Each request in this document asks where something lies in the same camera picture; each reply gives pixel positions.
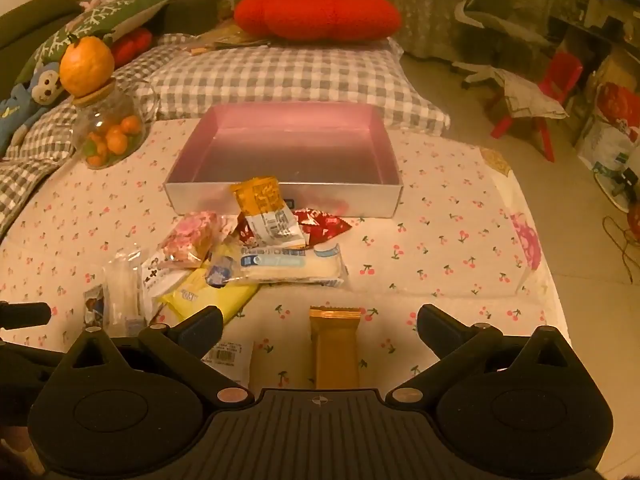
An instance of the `floor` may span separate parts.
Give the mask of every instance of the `floor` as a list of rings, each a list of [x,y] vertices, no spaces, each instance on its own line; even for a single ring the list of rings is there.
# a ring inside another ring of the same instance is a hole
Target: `floor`
[[[631,285],[621,253],[605,234],[603,217],[626,225],[578,160],[561,123],[551,125],[556,162],[540,152],[527,121],[503,138],[490,137],[505,113],[490,117],[490,86],[461,88],[463,76],[448,64],[402,60],[415,89],[451,116],[446,137],[495,148],[513,168],[532,211],[567,319],[572,344],[614,414],[614,433],[600,462],[608,480],[640,476],[640,270]],[[635,253],[640,261],[640,251]]]

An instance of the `red chair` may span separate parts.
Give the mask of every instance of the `red chair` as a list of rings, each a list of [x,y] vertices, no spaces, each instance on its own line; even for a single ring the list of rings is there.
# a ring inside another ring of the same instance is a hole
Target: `red chair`
[[[540,91],[544,95],[552,97],[560,104],[563,104],[567,94],[578,82],[581,73],[582,64],[580,63],[580,60],[567,52],[559,50],[551,60],[551,63],[549,63],[549,66],[546,69],[545,78],[538,84],[538,88],[540,88]],[[503,95],[504,94],[501,92],[496,94],[496,96],[492,98],[485,107],[485,111],[488,112],[491,110]],[[544,144],[546,158],[551,162],[554,162],[554,150],[551,146],[551,137],[549,136],[549,130],[546,127],[545,118],[533,117],[533,123],[540,134],[542,134],[542,142]],[[494,139],[500,139],[512,124],[512,117],[503,117],[500,122],[496,124],[494,130],[491,132],[491,136]]]

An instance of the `wooden lid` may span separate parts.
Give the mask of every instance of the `wooden lid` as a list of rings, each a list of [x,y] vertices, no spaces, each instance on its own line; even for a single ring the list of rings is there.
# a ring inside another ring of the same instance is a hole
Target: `wooden lid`
[[[89,95],[85,95],[84,97],[75,97],[73,100],[73,104],[80,108],[87,107],[107,97],[107,95],[113,92],[115,88],[116,80],[112,77],[107,81],[106,85],[98,88],[95,92],[92,92]]]

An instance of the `bed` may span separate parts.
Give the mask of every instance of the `bed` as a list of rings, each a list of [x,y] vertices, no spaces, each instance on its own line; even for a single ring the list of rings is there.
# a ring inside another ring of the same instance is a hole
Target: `bed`
[[[177,222],[162,184],[200,117],[239,100],[348,100],[375,105],[385,120],[404,192],[393,219],[349,219],[340,236],[350,278],[345,288],[264,286],[225,329],[254,345],[250,387],[312,386],[308,308],[356,306],[361,385],[382,394],[432,364],[415,317],[434,303],[460,321],[490,322],[529,335],[540,324],[568,338],[562,307],[520,187],[499,153],[445,139],[449,117],[404,78],[392,41],[369,48],[255,47],[190,57],[188,38],[164,38],[117,75],[136,81],[159,120],[142,148],[103,171],[72,154],[63,104],[42,118],[9,164],[22,170],[15,203],[2,219],[0,298],[47,301],[44,327],[2,338],[65,350],[82,330],[82,294],[102,279],[119,248],[153,249]],[[35,189],[40,181],[50,175]],[[8,202],[2,201],[5,211]],[[171,311],[158,321],[174,324]]]

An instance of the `checkered pillow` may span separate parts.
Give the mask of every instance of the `checkered pillow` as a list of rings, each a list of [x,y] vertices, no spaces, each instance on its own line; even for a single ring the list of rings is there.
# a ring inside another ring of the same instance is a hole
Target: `checkered pillow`
[[[136,85],[141,97],[152,95],[148,78],[173,59],[179,43],[190,37],[170,35],[114,74],[121,87]],[[71,127],[76,108],[68,99],[44,114],[28,131],[21,146],[11,146],[0,162],[0,240],[24,208],[36,186],[62,166],[74,152]]]
[[[241,101],[319,100],[375,105],[386,126],[440,135],[449,116],[420,97],[398,63],[393,40],[374,47],[256,46],[183,53],[151,76],[163,120],[198,118]]]

